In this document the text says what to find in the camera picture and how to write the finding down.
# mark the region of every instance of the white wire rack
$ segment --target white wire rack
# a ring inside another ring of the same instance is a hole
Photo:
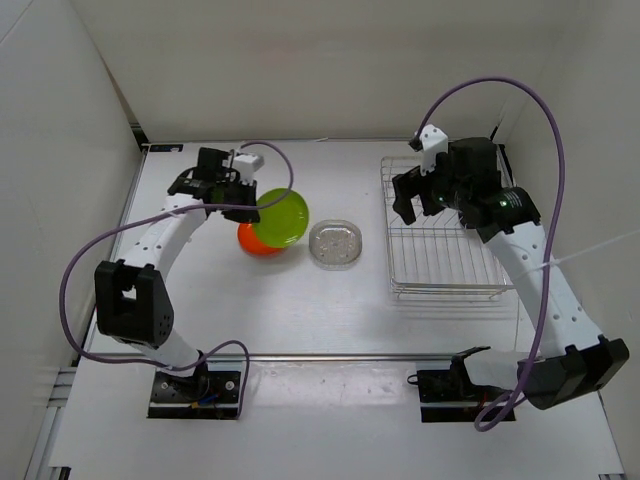
[[[419,157],[385,157],[381,177],[387,224],[391,289],[398,298],[424,294],[492,297],[513,288],[502,266],[480,240],[466,230],[455,210],[425,217],[420,199],[413,200],[417,221],[405,225],[393,211],[392,178],[420,162]]]

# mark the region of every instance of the green plate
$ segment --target green plate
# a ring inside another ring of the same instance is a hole
[[[264,205],[280,197],[286,188],[276,188],[262,195],[257,204]],[[256,237],[269,247],[285,248],[296,243],[309,225],[309,208],[304,198],[291,192],[272,207],[260,210],[260,223],[253,224]]]

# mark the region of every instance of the purple cable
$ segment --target purple cable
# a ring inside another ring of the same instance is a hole
[[[260,140],[255,140],[255,141],[251,141],[251,142],[247,142],[243,145],[240,146],[240,149],[242,148],[246,148],[246,147],[250,147],[252,145],[265,145],[273,150],[275,150],[281,157],[282,159],[285,161],[285,163],[287,164],[287,168],[289,170],[289,185],[287,186],[286,191],[280,195],[280,197],[276,198],[275,200],[273,200],[272,202],[266,203],[264,205],[259,205],[259,206],[248,206],[248,205],[229,205],[229,204],[215,204],[215,203],[205,203],[202,205],[189,205],[187,207],[181,207],[181,208],[176,208],[175,210],[172,210],[170,212],[164,212],[161,213],[159,215],[155,215],[153,217],[149,217],[149,218],[145,218],[144,220],[138,220],[137,222],[133,222],[133,223],[129,223],[126,225],[121,225],[119,227],[113,228],[107,232],[104,232],[100,235],[98,235],[96,238],[94,238],[93,240],[91,240],[90,242],[88,242],[84,247],[82,247],[78,253],[76,253],[73,258],[71,259],[71,261],[69,262],[69,265],[67,265],[67,268],[65,269],[63,275],[62,275],[62,281],[60,282],[60,290],[58,292],[58,310],[60,312],[60,323],[62,325],[62,331],[64,332],[64,336],[67,339],[67,342],[69,342],[69,345],[71,345],[71,347],[76,351],[76,353],[78,353],[78,355],[80,355],[83,358],[86,358],[88,360],[93,360],[94,362],[99,362],[99,363],[108,363],[111,365],[123,365],[123,364],[130,364],[130,363],[141,363],[141,364],[145,364],[145,365],[153,365],[154,367],[159,367],[159,368],[166,368],[169,370],[172,370],[174,372],[182,372],[185,370],[189,370],[191,368],[197,367],[198,365],[204,363],[207,361],[207,359],[211,356],[214,355],[216,352],[218,352],[219,350],[221,350],[222,348],[228,346],[228,345],[238,345],[240,348],[242,348],[242,350],[244,351],[245,354],[245,358],[246,358],[246,363],[247,363],[247,367],[245,370],[245,375],[244,375],[244,380],[242,381],[242,387],[240,390],[240,397],[238,399],[238,417],[240,416],[240,413],[242,412],[242,403],[244,400],[244,390],[247,384],[247,378],[249,377],[249,351],[247,350],[247,347],[239,340],[228,340],[226,342],[221,343],[220,345],[218,345],[217,347],[215,347],[214,349],[210,350],[209,352],[205,353],[204,355],[202,355],[197,361],[189,364],[189,365],[185,365],[183,367],[171,367],[171,366],[167,366],[164,365],[160,362],[156,362],[154,360],[149,360],[146,358],[109,358],[109,357],[101,357],[99,355],[95,355],[93,353],[87,352],[86,350],[84,350],[79,344],[78,342],[76,342],[76,339],[73,337],[73,334],[71,333],[71,328],[69,327],[69,319],[67,318],[67,308],[66,308],[66,297],[67,297],[67,285],[69,283],[69,277],[71,276],[71,272],[73,271],[74,267],[76,266],[76,264],[78,263],[78,261],[82,258],[82,256],[87,253],[87,251],[89,251],[92,247],[94,247],[96,244],[100,243],[101,241],[116,235],[120,232],[124,232],[126,230],[130,230],[132,228],[136,228],[136,227],[140,227],[142,225],[147,225],[149,223],[155,223],[155,222],[159,222],[160,220],[164,220],[165,218],[168,218],[170,216],[176,215],[176,214],[180,214],[180,213],[185,213],[188,212],[190,210],[198,210],[198,209],[205,209],[205,210],[263,210],[265,208],[269,208],[273,205],[275,205],[276,203],[280,202],[281,200],[283,200],[287,195],[289,195],[289,193],[291,193],[291,189],[293,188],[293,167],[291,165],[291,162],[289,161],[289,158],[285,155],[285,153],[280,150],[280,148],[278,148],[276,145],[270,143],[270,142],[266,142],[266,141],[260,141]]]
[[[558,128],[558,123],[551,113],[551,109],[545,103],[545,101],[540,97],[538,93],[536,93],[531,87],[528,85],[514,80],[508,77],[479,77],[474,78],[472,80],[468,80],[466,82],[461,83],[460,85],[453,87],[451,90],[445,92],[440,98],[438,98],[435,103],[431,106],[427,114],[422,119],[422,123],[420,124],[420,128],[418,129],[416,135],[419,135],[422,129],[425,127],[429,118],[435,110],[440,106],[442,102],[444,102],[451,95],[456,93],[463,88],[469,87],[471,85],[475,85],[477,83],[486,83],[486,82],[497,82],[497,83],[506,83],[512,85],[516,88],[527,93],[542,109],[547,120],[549,121],[549,125],[551,126],[551,130],[553,132],[553,138],[556,142],[556,149],[558,151],[558,190],[556,192],[556,203],[553,207],[553,215],[551,216],[551,222],[549,224],[549,234],[547,235],[547,243],[544,247],[544,256],[542,262],[545,266],[542,268],[542,298],[540,300],[540,314],[538,316],[538,324],[536,326],[536,334],[533,339],[533,343],[531,344],[531,350],[529,351],[529,356],[524,364],[522,369],[522,373],[520,374],[520,378],[518,379],[518,383],[513,392],[506,392],[498,397],[496,400],[487,405],[476,417],[474,426],[476,430],[479,432],[487,432],[495,427],[498,423],[500,423],[504,418],[509,414],[511,410],[513,410],[517,404],[521,403],[521,401],[516,402],[516,399],[520,396],[522,391],[524,390],[527,381],[529,380],[529,375],[531,374],[531,369],[533,368],[533,364],[535,363],[536,356],[538,354],[538,349],[540,348],[540,343],[542,341],[542,332],[544,330],[544,323],[547,315],[547,305],[549,303],[549,279],[551,275],[551,266],[548,264],[551,259],[551,247],[553,246],[553,239],[556,234],[556,227],[558,226],[558,219],[560,217],[560,209],[562,207],[562,198],[564,196],[564,184],[565,184],[565,159],[564,159],[564,147],[562,146],[562,137],[560,136],[560,129]],[[493,418],[491,421],[486,424],[482,424],[482,420],[484,417],[491,412],[495,407],[498,406],[501,402],[507,400],[507,403],[502,407],[500,412]]]

